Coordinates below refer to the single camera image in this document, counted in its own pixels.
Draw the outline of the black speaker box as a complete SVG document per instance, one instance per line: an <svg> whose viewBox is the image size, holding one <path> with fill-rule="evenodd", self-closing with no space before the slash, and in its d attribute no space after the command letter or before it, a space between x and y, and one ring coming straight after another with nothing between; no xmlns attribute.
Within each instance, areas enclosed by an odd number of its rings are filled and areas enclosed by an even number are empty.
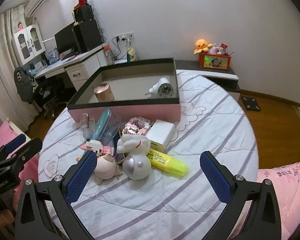
<svg viewBox="0 0 300 240"><path fill-rule="evenodd" d="M94 19L93 9L88 4L77 7L72 12L76 22L84 22Z"/></svg>

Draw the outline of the red paper bag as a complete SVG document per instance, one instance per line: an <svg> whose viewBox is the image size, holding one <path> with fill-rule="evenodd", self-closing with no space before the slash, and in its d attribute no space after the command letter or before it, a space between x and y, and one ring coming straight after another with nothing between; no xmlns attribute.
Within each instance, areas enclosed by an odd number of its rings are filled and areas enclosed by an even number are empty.
<svg viewBox="0 0 300 240"><path fill-rule="evenodd" d="M77 5L74 6L74 10L86 5L88 5L88 0L78 0Z"/></svg>

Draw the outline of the orange-lid water bottle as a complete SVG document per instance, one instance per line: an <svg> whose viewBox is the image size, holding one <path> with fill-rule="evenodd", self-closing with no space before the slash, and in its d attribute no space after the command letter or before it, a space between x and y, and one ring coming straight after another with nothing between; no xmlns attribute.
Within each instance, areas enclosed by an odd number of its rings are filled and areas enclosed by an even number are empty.
<svg viewBox="0 0 300 240"><path fill-rule="evenodd" d="M105 53L105 56L106 56L107 65L114 64L114 62L115 62L114 55L113 55L113 52L112 52L109 44L104 46L104 53Z"/></svg>

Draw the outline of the black white low cabinet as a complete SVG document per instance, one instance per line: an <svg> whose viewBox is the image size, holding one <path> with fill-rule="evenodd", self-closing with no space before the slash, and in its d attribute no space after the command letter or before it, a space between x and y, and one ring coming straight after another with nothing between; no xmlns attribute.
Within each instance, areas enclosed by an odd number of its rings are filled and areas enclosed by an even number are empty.
<svg viewBox="0 0 300 240"><path fill-rule="evenodd" d="M239 100L241 95L241 89L238 85L239 78L232 69L227 71L211 68L200 68L197 61L184 60L176 60L175 66L177 70L206 77L225 89L236 101Z"/></svg>

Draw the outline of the pink pig doll figure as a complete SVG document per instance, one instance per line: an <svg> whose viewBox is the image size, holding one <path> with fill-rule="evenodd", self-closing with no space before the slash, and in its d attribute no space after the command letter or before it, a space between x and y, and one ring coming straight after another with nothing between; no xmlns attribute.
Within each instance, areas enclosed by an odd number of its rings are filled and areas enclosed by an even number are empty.
<svg viewBox="0 0 300 240"><path fill-rule="evenodd" d="M96 183L100 185L104 180L123 175L123 172L117 166L114 157L111 154L106 154L97 158L94 174Z"/></svg>

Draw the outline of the white bed frame post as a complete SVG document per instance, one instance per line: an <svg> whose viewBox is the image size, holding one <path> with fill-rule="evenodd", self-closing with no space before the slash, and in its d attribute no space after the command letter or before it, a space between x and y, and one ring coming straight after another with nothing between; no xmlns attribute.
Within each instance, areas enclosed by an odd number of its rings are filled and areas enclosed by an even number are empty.
<svg viewBox="0 0 300 240"><path fill-rule="evenodd" d="M23 134L26 137L26 142L30 141L31 138L29 136L27 136L14 122L12 122L9 118L6 119L6 121L8 122L10 128L17 134Z"/></svg>

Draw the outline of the black computer monitor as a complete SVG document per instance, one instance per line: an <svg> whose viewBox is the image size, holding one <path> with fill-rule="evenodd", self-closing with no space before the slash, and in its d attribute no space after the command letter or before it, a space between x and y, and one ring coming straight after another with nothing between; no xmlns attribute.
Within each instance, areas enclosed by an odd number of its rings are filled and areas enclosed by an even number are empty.
<svg viewBox="0 0 300 240"><path fill-rule="evenodd" d="M72 31L74 23L70 23L65 28L55 34L55 42L57 45L58 53L64 53L67 50L77 51L77 44L75 36Z"/></svg>

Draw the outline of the black jacket on chair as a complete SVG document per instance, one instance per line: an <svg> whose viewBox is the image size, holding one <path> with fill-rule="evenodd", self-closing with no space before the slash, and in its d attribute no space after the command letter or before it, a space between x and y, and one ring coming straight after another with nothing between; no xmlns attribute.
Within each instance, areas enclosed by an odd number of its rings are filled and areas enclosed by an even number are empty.
<svg viewBox="0 0 300 240"><path fill-rule="evenodd" d="M30 76L23 67L18 66L14 70L14 82L21 100L32 104L34 93L39 87L35 78Z"/></svg>

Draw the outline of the black office chair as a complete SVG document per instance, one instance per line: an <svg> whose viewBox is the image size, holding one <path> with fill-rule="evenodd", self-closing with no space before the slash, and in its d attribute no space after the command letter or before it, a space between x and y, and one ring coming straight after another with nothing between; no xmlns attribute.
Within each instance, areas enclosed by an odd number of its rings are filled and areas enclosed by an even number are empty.
<svg viewBox="0 0 300 240"><path fill-rule="evenodd" d="M56 108L66 105L65 84L61 77L51 77L38 81L38 87L34 91L34 102L45 111L44 117L51 113L53 120L56 118Z"/></svg>

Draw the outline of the orange cartoon storage box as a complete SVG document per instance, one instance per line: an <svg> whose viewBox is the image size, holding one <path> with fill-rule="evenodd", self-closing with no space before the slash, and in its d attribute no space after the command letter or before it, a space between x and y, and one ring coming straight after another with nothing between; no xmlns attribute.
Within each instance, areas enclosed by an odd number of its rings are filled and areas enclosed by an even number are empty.
<svg viewBox="0 0 300 240"><path fill-rule="evenodd" d="M219 54L207 54L201 53L199 55L200 68L211 68L219 70L230 70L231 56L219 55Z"/></svg>

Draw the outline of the wall power outlet strip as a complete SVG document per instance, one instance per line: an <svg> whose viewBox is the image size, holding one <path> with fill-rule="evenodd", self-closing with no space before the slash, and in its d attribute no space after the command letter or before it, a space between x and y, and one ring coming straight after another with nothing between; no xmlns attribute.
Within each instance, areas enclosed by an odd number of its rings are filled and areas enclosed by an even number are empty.
<svg viewBox="0 0 300 240"><path fill-rule="evenodd" d="M115 38L118 41L131 41L132 39L134 39L134 33L132 31L130 31L127 33L115 35Z"/></svg>

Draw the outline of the rose gold metal cup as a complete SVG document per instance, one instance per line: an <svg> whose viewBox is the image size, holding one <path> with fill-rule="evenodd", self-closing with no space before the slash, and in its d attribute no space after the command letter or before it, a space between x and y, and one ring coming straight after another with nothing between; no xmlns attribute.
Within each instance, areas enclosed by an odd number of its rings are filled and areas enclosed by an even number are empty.
<svg viewBox="0 0 300 240"><path fill-rule="evenodd" d="M112 93L110 84L102 83L94 89L94 94L98 102L111 102L114 101L114 94Z"/></svg>

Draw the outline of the black computer tower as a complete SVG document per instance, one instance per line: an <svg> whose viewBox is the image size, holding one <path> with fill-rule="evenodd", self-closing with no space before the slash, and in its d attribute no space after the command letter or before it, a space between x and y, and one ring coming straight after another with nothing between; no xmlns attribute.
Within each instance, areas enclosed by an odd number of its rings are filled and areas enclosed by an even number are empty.
<svg viewBox="0 0 300 240"><path fill-rule="evenodd" d="M86 53L100 45L102 38L96 20L83 21L72 28L80 53Z"/></svg>

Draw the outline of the black bathroom scale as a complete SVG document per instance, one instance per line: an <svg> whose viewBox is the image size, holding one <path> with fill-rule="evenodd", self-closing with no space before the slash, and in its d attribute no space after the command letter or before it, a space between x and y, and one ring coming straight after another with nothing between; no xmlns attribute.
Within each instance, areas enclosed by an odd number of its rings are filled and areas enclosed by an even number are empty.
<svg viewBox="0 0 300 240"><path fill-rule="evenodd" d="M248 96L241 96L241 100L246 110L255 111L255 112L261 111L261 108L255 98L248 97Z"/></svg>

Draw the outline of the yellow highlighter marker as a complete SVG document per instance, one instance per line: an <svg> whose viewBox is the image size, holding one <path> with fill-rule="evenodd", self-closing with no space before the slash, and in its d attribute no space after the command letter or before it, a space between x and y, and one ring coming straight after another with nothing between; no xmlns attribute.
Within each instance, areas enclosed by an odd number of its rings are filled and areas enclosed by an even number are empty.
<svg viewBox="0 0 300 240"><path fill-rule="evenodd" d="M150 149L147 153L147 157L152 166L167 173L184 176L187 171L187 165L185 163L165 153Z"/></svg>

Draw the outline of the pink quilt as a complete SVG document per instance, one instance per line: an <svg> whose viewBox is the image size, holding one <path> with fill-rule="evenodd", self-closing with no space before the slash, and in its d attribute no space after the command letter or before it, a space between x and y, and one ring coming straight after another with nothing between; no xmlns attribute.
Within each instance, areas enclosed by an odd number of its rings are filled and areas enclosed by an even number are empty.
<svg viewBox="0 0 300 240"><path fill-rule="evenodd" d="M259 169L257 181L270 179L273 183L281 217L282 239L288 239L300 224L300 162Z"/></svg>

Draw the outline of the white glass-door cabinet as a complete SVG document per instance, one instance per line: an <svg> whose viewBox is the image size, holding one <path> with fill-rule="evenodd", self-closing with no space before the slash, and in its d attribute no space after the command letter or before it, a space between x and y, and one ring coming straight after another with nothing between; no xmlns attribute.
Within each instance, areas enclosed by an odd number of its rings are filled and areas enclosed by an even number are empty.
<svg viewBox="0 0 300 240"><path fill-rule="evenodd" d="M15 33L12 36L12 45L20 66L46 51L38 24Z"/></svg>

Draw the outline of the dark blue gold lipstick box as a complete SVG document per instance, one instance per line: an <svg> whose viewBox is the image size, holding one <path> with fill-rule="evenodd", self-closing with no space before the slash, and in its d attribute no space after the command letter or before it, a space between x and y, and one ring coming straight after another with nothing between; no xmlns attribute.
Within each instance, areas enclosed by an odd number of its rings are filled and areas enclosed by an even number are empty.
<svg viewBox="0 0 300 240"><path fill-rule="evenodd" d="M120 137L121 134L120 132L117 132L117 134L115 135L115 137L113 138L113 144L114 144L114 153L113 153L113 157L117 163L117 165L122 165L125 157L126 157L126 153L118 153L117 152L117 144L118 144L118 141L120 140Z"/></svg>

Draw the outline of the orange octopus plush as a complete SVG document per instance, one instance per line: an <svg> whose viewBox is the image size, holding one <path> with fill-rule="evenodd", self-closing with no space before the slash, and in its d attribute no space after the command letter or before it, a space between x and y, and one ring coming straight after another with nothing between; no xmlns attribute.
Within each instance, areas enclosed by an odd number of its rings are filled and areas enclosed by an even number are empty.
<svg viewBox="0 0 300 240"><path fill-rule="evenodd" d="M193 54L200 54L200 53L207 53L211 48L213 47L213 44L208 43L204 39L198 39L195 42L195 49L193 51Z"/></svg>

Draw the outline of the small clear glass bottle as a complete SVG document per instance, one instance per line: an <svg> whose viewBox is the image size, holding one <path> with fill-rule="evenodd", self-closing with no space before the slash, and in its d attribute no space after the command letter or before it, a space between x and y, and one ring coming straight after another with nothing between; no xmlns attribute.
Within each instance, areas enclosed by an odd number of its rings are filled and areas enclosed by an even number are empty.
<svg viewBox="0 0 300 240"><path fill-rule="evenodd" d="M83 113L80 119L80 130L83 132L83 138L89 141L94 133L95 119L88 113Z"/></svg>

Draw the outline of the white silver rabbit figure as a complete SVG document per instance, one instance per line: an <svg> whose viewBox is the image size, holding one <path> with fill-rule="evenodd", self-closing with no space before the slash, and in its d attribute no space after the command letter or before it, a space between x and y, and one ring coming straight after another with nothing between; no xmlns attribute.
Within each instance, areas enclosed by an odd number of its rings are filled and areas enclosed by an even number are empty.
<svg viewBox="0 0 300 240"><path fill-rule="evenodd" d="M127 153L122 169L128 178L140 180L151 171L151 162L147 157L151 142L144 135L123 134L117 144L118 153Z"/></svg>

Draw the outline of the pink plush toy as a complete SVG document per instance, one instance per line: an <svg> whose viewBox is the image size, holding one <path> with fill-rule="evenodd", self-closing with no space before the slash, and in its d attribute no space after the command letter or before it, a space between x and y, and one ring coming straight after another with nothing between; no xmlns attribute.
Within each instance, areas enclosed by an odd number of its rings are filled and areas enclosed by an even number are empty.
<svg viewBox="0 0 300 240"><path fill-rule="evenodd" d="M214 43L211 48L209 48L208 54L217 55L219 52L219 47Z"/></svg>

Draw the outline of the striped white bed sheet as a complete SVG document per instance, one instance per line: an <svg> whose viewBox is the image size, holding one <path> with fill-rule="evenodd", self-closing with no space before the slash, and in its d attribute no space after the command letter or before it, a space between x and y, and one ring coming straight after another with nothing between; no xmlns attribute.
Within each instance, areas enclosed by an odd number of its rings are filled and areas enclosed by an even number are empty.
<svg viewBox="0 0 300 240"><path fill-rule="evenodd" d="M233 174L256 179L256 138L238 102L186 71L178 72L178 85L181 120L166 152L187 165L186 174L154 168L142 180L90 178L72 207L94 239L202 239L225 207L200 168L204 151Z"/></svg>

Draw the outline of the beige curtain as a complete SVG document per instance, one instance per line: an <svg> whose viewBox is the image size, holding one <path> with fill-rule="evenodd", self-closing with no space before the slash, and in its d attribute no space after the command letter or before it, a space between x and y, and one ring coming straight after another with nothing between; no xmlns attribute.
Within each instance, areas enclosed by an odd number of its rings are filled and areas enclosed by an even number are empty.
<svg viewBox="0 0 300 240"><path fill-rule="evenodd" d="M10 119L25 132L39 115L39 108L23 102L14 83L14 70L19 63L13 50L12 36L17 33L19 23L26 25L23 5L0 15L0 126Z"/></svg>

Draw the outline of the white wall-plug night light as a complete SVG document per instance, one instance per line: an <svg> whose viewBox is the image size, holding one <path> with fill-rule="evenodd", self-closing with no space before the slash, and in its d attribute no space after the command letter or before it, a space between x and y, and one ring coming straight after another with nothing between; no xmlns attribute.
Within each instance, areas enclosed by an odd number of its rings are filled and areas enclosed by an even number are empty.
<svg viewBox="0 0 300 240"><path fill-rule="evenodd" d="M169 99L176 96L176 82L170 77L162 77L154 84L145 96L153 99Z"/></svg>

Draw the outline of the pink black-rimmed storage box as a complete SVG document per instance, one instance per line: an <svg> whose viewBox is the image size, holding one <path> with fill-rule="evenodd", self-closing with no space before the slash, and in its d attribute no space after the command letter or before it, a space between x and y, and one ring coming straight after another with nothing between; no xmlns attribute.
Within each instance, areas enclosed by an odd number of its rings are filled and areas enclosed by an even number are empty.
<svg viewBox="0 0 300 240"><path fill-rule="evenodd" d="M153 99L145 93L162 77L176 82L176 96ZM110 84L114 101L98 102L94 89L102 83ZM79 122L83 113L98 119L106 109L128 121L141 116L151 121L179 121L181 105L178 78L173 58L151 59L114 64L99 68L76 92L67 105L71 117Z"/></svg>

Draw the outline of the white desk with drawers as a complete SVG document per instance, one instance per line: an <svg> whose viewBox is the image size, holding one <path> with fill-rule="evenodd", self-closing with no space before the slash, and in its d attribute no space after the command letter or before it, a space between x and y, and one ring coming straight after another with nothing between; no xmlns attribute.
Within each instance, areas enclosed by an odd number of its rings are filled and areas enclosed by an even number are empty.
<svg viewBox="0 0 300 240"><path fill-rule="evenodd" d="M45 77L46 79L67 73L76 90L79 90L84 83L96 72L99 68L107 65L106 55L104 52L108 42L82 54L74 57L69 57L66 60L59 60L42 70L39 70L34 78Z"/></svg>

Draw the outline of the yellow snack bag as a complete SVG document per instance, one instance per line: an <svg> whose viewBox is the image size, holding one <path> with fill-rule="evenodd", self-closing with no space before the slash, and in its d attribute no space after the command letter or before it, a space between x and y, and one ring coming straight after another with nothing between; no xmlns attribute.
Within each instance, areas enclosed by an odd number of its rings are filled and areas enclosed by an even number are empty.
<svg viewBox="0 0 300 240"><path fill-rule="evenodd" d="M137 55L136 55L136 51L133 47L129 46L127 49L127 62L134 62L137 61Z"/></svg>

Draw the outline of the white power adapter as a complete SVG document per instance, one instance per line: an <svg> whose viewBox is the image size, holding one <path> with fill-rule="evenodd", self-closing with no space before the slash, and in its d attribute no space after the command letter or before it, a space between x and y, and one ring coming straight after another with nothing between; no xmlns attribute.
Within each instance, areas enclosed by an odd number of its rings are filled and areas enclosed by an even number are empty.
<svg viewBox="0 0 300 240"><path fill-rule="evenodd" d="M146 137L151 141L151 149L165 152L174 132L173 123L157 120L146 133Z"/></svg>

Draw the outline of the pink building block toy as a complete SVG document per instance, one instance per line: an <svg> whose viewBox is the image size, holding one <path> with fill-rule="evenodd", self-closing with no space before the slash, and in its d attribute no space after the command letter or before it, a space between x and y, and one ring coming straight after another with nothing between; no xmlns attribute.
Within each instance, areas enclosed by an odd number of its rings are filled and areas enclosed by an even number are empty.
<svg viewBox="0 0 300 240"><path fill-rule="evenodd" d="M131 118L124 126L123 134L146 135L152 126L152 122L141 116Z"/></svg>

